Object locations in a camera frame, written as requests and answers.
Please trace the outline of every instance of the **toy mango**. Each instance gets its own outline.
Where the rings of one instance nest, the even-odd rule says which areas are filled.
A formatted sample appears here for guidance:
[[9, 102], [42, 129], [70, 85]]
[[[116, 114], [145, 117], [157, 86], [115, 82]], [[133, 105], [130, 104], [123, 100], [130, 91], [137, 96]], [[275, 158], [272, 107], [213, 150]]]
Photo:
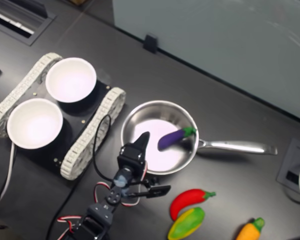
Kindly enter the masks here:
[[172, 225], [169, 233], [169, 240], [180, 240], [197, 230], [205, 218], [205, 212], [201, 207], [191, 208], [178, 217]]
[[253, 223], [247, 223], [240, 231], [236, 240], [258, 240], [264, 225], [265, 220], [261, 217], [254, 220]]

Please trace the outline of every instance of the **purple eggplant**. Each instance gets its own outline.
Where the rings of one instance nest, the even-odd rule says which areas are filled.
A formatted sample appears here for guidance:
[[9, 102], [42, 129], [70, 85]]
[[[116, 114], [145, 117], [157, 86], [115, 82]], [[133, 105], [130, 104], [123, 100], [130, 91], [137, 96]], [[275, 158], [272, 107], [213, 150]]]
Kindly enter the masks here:
[[160, 151], [165, 150], [166, 148], [180, 142], [182, 139], [187, 138], [195, 134], [197, 130], [193, 127], [185, 127], [180, 130], [171, 132], [162, 138], [158, 142], [158, 149]]

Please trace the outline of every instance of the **white paper bowl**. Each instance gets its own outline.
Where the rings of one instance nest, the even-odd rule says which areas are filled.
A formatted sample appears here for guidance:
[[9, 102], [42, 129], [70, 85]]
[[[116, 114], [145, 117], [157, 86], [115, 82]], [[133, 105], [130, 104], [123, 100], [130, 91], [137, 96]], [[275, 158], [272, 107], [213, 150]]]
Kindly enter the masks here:
[[46, 99], [34, 98], [12, 111], [6, 128], [15, 145], [23, 149], [38, 149], [55, 140], [63, 121], [57, 105]]
[[71, 57], [57, 62], [48, 71], [48, 93], [62, 103], [75, 103], [87, 97], [97, 82], [94, 67], [82, 58]]

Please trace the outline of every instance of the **table surface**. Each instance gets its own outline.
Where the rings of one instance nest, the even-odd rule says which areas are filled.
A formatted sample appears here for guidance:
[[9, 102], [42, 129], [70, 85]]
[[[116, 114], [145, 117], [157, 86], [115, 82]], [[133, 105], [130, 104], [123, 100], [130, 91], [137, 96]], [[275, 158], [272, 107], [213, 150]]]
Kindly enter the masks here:
[[[92, 63], [107, 84], [127, 93], [126, 105], [98, 155], [105, 175], [113, 176], [117, 171], [125, 117], [151, 100], [183, 106], [205, 140], [249, 140], [278, 147], [278, 156], [215, 151], [197, 155], [182, 171], [160, 178], [162, 184], [172, 186], [167, 196], [142, 199], [132, 208], [119, 207], [111, 239], [165, 239], [172, 225], [171, 201], [191, 188], [216, 191], [217, 196], [200, 205], [206, 218], [190, 239], [229, 240], [241, 224], [256, 217], [266, 221], [260, 240], [300, 236], [300, 205], [288, 199], [276, 181], [291, 139], [300, 140], [300, 123], [165, 55], [145, 51], [139, 42], [70, 5], [55, 0], [48, 0], [46, 5], [57, 18], [32, 46], [0, 32], [0, 102], [48, 52]], [[0, 187], [7, 174], [9, 154], [9, 141], [0, 139]], [[93, 203], [93, 187], [99, 180], [90, 167], [62, 214], [84, 214]], [[70, 189], [61, 178], [19, 156], [0, 203], [0, 219], [26, 240], [42, 240]], [[51, 239], [66, 227], [56, 223]]]

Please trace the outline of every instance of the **stainless steel frying pan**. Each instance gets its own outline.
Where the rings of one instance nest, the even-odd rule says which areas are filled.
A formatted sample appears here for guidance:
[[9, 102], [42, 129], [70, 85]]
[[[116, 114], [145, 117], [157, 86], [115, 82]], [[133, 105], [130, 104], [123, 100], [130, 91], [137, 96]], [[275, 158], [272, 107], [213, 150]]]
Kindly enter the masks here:
[[156, 175], [175, 173], [194, 158], [200, 148], [215, 148], [236, 152], [276, 155], [277, 148], [251, 141], [205, 141], [199, 133], [186, 138], [167, 150], [158, 150], [161, 137], [176, 130], [193, 127], [198, 129], [190, 114], [181, 106], [169, 101], [149, 101], [136, 107], [126, 118], [121, 129], [121, 144], [134, 142], [142, 133], [150, 132], [145, 159], [147, 172]]

